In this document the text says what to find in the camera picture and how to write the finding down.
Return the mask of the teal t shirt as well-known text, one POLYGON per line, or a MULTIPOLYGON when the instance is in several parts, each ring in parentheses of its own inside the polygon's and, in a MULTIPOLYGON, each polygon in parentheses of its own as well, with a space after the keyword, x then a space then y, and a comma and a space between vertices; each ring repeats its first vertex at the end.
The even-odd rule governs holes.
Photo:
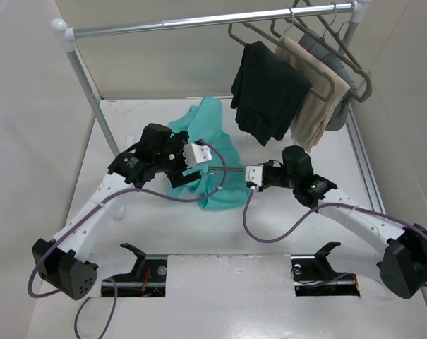
MULTIPOLYGON (((241 159, 238 150, 233 146, 231 137, 222 128, 222 105, 213 97, 204 97, 200 104, 191 106, 188 112, 181 118, 171 121, 167 126, 174 132, 187 131, 189 141, 192 143, 199 139, 208 142, 221 153, 228 167, 241 169, 241 159)), ((194 182, 178 188, 168 187, 168 194, 174 198, 179 197, 186 190, 195 196, 206 196, 216 189, 223 178, 223 172, 212 172, 211 167, 221 167, 222 162, 216 153, 212 154, 212 160, 186 171, 190 174, 200 171, 202 177, 194 182)), ((199 201, 198 206, 204 210, 220 211, 240 208, 245 205, 249 195, 249 189, 244 183, 240 172, 227 172, 227 178, 215 195, 199 201)))

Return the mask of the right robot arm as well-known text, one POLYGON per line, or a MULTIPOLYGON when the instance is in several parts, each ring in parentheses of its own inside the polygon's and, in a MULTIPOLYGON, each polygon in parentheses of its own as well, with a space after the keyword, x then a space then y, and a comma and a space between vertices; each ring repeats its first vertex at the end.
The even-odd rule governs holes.
POLYGON ((362 208, 338 186, 313 170, 300 146, 282 151, 282 161, 262 169, 263 188, 291 189, 295 199, 354 233, 377 253, 371 268, 397 296, 408 299, 427 287, 427 230, 390 215, 362 208))

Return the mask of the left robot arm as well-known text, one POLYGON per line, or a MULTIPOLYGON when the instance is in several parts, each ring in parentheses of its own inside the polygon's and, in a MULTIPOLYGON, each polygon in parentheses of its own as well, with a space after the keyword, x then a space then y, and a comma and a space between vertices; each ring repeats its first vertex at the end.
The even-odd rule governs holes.
POLYGON ((73 300, 84 298, 97 280, 118 275, 137 280, 145 270, 145 253, 124 243, 110 253, 92 248, 132 193, 163 173, 176 188, 200 179, 196 165, 211 161, 204 141, 190 141, 187 131, 174 133, 161 124, 148 124, 140 140, 119 153, 107 168, 89 201, 49 241, 32 247, 37 273, 73 300))

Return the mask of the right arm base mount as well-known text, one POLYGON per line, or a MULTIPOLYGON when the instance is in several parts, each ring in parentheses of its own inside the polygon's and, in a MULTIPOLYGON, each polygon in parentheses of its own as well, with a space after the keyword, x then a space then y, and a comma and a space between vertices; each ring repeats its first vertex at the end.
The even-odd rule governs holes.
POLYGON ((333 271, 327 256, 340 242, 329 242, 314 254, 291 256, 290 276, 296 297, 360 297, 356 276, 333 271))

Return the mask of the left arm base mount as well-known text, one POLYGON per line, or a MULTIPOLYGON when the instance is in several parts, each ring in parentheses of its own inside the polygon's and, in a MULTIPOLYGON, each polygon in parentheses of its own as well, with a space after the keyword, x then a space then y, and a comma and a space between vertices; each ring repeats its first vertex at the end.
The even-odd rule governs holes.
POLYGON ((123 243, 120 247, 133 253, 135 261, 129 272, 112 276, 118 297, 164 297, 168 255, 147 255, 129 243, 123 243))

